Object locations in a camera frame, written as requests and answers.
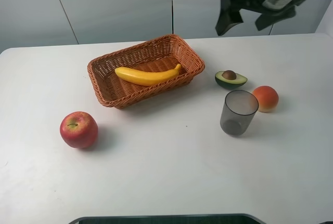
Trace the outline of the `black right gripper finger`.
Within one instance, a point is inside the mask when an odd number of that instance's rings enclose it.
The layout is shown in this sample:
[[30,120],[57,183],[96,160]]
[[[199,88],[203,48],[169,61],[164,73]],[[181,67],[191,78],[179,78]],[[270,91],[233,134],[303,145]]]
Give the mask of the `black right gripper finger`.
[[295,15],[296,9],[294,6],[275,13],[261,14],[255,21],[255,26],[258,31],[262,31],[280,21],[293,18]]

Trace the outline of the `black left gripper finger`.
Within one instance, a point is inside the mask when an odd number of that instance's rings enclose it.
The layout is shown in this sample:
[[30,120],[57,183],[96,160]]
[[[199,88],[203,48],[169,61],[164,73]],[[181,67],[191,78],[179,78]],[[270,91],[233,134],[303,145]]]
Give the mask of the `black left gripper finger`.
[[224,35],[234,26],[244,22],[240,10],[235,0],[220,0],[220,14],[215,26],[218,36]]

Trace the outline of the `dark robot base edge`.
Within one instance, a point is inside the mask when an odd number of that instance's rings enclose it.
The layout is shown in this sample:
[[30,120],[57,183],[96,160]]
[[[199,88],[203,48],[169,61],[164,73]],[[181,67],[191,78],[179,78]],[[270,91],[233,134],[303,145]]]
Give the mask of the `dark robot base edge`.
[[109,224],[223,224],[223,223],[263,223],[248,214],[206,214],[206,215],[166,215],[166,216],[110,216],[81,217],[72,223]]

